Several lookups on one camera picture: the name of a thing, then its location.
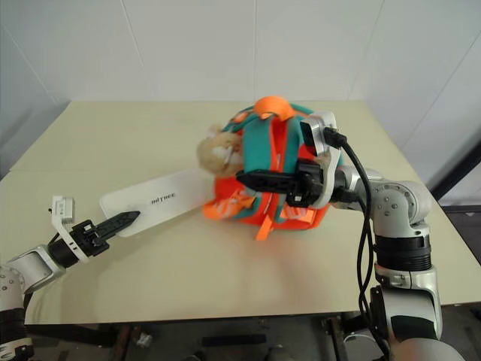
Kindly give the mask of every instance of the backpack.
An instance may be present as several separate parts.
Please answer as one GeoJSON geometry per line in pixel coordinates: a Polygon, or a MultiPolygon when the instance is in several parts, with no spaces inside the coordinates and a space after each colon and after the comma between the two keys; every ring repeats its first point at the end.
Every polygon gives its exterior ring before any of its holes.
{"type": "MultiPolygon", "coordinates": [[[[313,111],[286,100],[268,96],[235,114],[223,132],[242,137],[244,171],[257,169],[294,173],[299,158],[314,159],[301,133],[300,122],[313,111]]],[[[290,207],[286,195],[258,193],[236,180],[217,177],[215,199],[203,207],[213,220],[232,219],[260,226],[256,240],[265,240],[273,229],[317,227],[328,210],[290,207]]]]}

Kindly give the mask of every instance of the table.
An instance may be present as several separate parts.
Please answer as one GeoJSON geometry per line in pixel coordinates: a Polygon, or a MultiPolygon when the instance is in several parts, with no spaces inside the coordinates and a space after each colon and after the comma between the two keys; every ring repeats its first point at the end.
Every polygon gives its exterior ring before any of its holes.
{"type": "MultiPolygon", "coordinates": [[[[332,110],[367,168],[419,181],[364,102],[299,102],[332,110]]],[[[196,165],[212,123],[245,102],[72,102],[0,182],[1,261],[47,243],[54,194],[73,196],[76,222],[104,219],[101,195],[196,165]]],[[[435,204],[428,216],[443,304],[481,300],[481,267],[435,204]]],[[[317,229],[274,231],[192,211],[131,238],[37,292],[27,323],[115,323],[357,309],[362,215],[330,209],[317,229]]]]}

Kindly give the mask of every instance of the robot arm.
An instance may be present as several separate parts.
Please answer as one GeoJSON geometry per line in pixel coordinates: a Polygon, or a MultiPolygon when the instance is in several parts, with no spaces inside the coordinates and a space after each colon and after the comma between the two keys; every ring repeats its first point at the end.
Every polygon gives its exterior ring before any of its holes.
{"type": "MultiPolygon", "coordinates": [[[[425,223],[431,210],[431,195],[415,182],[386,180],[370,170],[365,172],[366,182],[354,167],[333,168],[333,161],[337,164],[337,158],[332,157],[336,154],[333,148],[340,147],[349,148],[349,157],[362,167],[346,137],[332,126],[333,119],[332,113],[327,112],[301,121],[307,149],[319,159],[330,153],[328,165],[320,162],[316,168],[312,162],[300,159],[294,174],[253,171],[240,173],[237,179],[257,191],[286,193],[291,206],[321,208],[330,202],[337,208],[358,211],[363,211],[361,204],[368,203],[368,183],[369,217],[377,255],[374,271],[380,283],[371,289],[373,333],[387,341],[391,359],[463,360],[452,347],[438,341],[443,325],[437,273],[431,264],[429,227],[425,223]],[[278,180],[283,187],[277,186],[278,180]]],[[[380,346],[386,348],[383,342],[380,340],[380,346]]]]}
{"type": "Polygon", "coordinates": [[[109,248],[107,239],[130,226],[140,212],[124,212],[97,226],[86,220],[72,227],[73,199],[53,197],[52,224],[61,238],[40,245],[0,265],[0,359],[27,360],[33,356],[32,340],[27,337],[23,295],[63,276],[65,270],[79,260],[88,262],[109,248]]]}

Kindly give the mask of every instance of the black cable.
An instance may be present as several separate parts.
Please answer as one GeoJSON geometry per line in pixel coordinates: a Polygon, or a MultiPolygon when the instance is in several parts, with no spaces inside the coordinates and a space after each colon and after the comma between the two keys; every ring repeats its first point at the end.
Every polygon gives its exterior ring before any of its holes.
{"type": "Polygon", "coordinates": [[[364,170],[364,167],[361,164],[361,161],[356,156],[354,150],[351,146],[347,143],[347,138],[345,135],[337,133],[336,129],[325,128],[324,129],[324,136],[325,140],[333,147],[339,148],[342,147],[346,152],[347,156],[351,159],[355,169],[359,173],[359,177],[361,178],[362,184],[365,189],[366,195],[366,202],[359,200],[359,204],[361,206],[362,212],[364,213],[364,222],[362,224],[362,233],[361,239],[359,240],[359,247],[358,247],[358,257],[357,257],[357,276],[358,276],[358,285],[359,285],[359,298],[358,298],[358,306],[361,312],[362,317],[364,318],[366,324],[368,325],[371,334],[373,335],[374,339],[376,340],[377,345],[383,352],[386,359],[389,358],[389,349],[387,348],[386,344],[379,336],[378,332],[374,328],[371,316],[371,310],[369,309],[368,300],[366,298],[366,289],[369,285],[369,280],[371,279],[373,264],[374,264],[374,245],[372,240],[372,232],[371,232],[371,203],[372,203],[372,194],[371,194],[371,185],[369,183],[368,175],[364,170]],[[368,271],[366,273],[366,278],[362,280],[362,255],[364,252],[364,246],[366,242],[366,237],[368,238],[368,254],[369,254],[369,261],[368,261],[368,271]]]}
{"type": "Polygon", "coordinates": [[[52,239],[50,239],[50,241],[48,242],[48,244],[52,244],[53,242],[56,241],[56,239],[59,237],[59,233],[56,233],[52,239]]]}
{"type": "Polygon", "coordinates": [[[23,297],[23,310],[27,313],[27,308],[29,306],[30,300],[32,299],[33,292],[27,293],[23,297]]]}

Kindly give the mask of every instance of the white bracket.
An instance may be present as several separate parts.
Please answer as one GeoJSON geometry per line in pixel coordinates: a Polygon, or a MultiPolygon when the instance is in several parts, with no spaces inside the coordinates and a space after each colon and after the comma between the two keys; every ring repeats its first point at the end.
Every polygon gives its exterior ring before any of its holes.
{"type": "Polygon", "coordinates": [[[334,190],[334,175],[340,158],[340,150],[325,143],[322,131],[325,127],[337,129],[336,118],[331,111],[315,111],[302,121],[318,126],[317,135],[320,138],[317,138],[318,142],[316,142],[318,156],[315,160],[322,168],[324,187],[321,196],[314,202],[312,208],[322,208],[331,200],[332,191],[334,190]]]}
{"type": "Polygon", "coordinates": [[[81,250],[77,242],[71,237],[70,233],[65,229],[64,224],[74,222],[74,199],[64,196],[53,196],[52,199],[52,226],[62,237],[68,248],[74,255],[84,263],[88,263],[89,257],[81,250]]]}

